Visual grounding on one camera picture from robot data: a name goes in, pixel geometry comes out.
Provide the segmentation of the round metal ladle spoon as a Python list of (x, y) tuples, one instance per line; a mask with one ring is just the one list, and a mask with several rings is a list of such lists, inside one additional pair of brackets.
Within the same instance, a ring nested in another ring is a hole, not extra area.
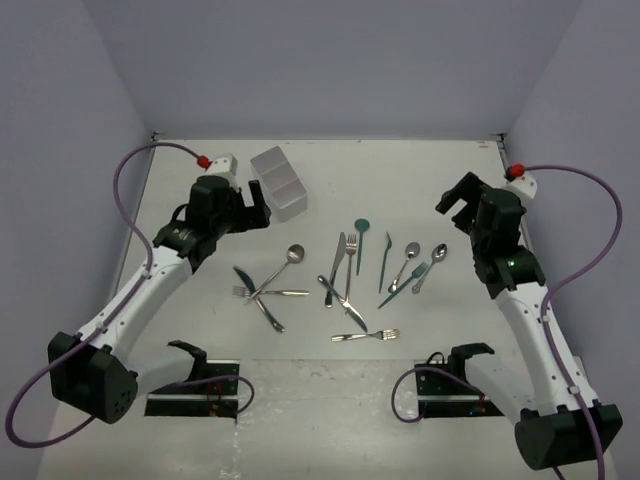
[(270, 277), (268, 277), (245, 301), (246, 304), (253, 301), (287, 266), (299, 264), (303, 261), (305, 249), (300, 244), (291, 245), (286, 252), (286, 261)]

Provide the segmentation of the teal plastic fork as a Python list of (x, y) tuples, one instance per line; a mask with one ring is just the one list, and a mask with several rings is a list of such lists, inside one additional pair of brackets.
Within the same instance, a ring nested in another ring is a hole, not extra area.
[(378, 306), (378, 309), (382, 309), (385, 305), (387, 305), (395, 297), (397, 297), (409, 284), (411, 284), (415, 280), (418, 280), (427, 271), (428, 267), (429, 264), (426, 261), (423, 261), (411, 272), (411, 275), (407, 280), (400, 284), (392, 293), (387, 296), (385, 300), (381, 302), (381, 304)]

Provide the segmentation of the teal plastic knife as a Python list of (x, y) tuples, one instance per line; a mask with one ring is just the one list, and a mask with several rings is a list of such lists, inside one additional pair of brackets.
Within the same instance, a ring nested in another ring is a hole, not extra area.
[(389, 234), (389, 232), (385, 232), (385, 248), (383, 251), (383, 257), (382, 257), (382, 261), (381, 261), (381, 268), (380, 268), (380, 275), (379, 275), (379, 281), (378, 281), (378, 293), (382, 293), (382, 287), (384, 284), (384, 279), (385, 279), (385, 270), (386, 270), (386, 263), (387, 263), (387, 258), (388, 258), (388, 253), (390, 251), (390, 249), (392, 248), (392, 239), (391, 236)]

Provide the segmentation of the teal plastic spoon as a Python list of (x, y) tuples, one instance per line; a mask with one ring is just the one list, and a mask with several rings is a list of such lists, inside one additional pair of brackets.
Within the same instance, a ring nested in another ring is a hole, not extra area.
[(370, 222), (366, 218), (358, 218), (354, 222), (354, 227), (358, 232), (356, 274), (359, 275), (361, 269), (364, 234), (370, 228)]

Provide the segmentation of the crossing metal knife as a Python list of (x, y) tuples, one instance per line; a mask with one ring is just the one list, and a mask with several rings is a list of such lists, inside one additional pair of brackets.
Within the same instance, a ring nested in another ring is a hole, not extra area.
[(357, 324), (358, 326), (365, 332), (368, 332), (368, 328), (364, 322), (363, 317), (361, 316), (361, 314), (349, 303), (349, 301), (344, 298), (335, 288), (333, 285), (330, 284), (329, 280), (323, 276), (323, 275), (319, 275), (317, 277), (319, 283), (326, 289), (326, 291), (332, 296), (334, 297), (342, 306), (342, 308), (344, 309), (345, 313), (350, 316)]

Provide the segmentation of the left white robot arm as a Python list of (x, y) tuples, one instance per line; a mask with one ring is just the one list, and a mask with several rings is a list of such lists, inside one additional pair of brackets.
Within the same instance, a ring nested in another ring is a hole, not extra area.
[(48, 345), (53, 396), (107, 424), (118, 422), (134, 400), (168, 385), (187, 393), (208, 379), (207, 354), (173, 340), (156, 357), (135, 360), (134, 345), (161, 306), (226, 234), (264, 229), (271, 210), (261, 185), (248, 184), (253, 203), (224, 177), (204, 175), (192, 185), (153, 240), (147, 258), (116, 297), (77, 333), (58, 333)]

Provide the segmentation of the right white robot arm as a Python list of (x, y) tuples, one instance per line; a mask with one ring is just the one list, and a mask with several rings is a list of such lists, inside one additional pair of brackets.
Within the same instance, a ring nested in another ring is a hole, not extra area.
[(518, 451), (531, 469), (557, 471), (595, 461), (598, 478), (604, 478), (604, 453), (623, 420), (581, 373), (551, 308), (542, 267), (520, 242), (525, 203), (536, 189), (526, 176), (495, 188), (467, 173), (436, 206), (445, 214), (464, 201), (452, 221), (470, 238), (475, 273), (507, 320), (531, 383), (524, 385), (483, 343), (453, 348), (446, 380), (456, 392), (475, 389), (493, 402), (513, 425)]

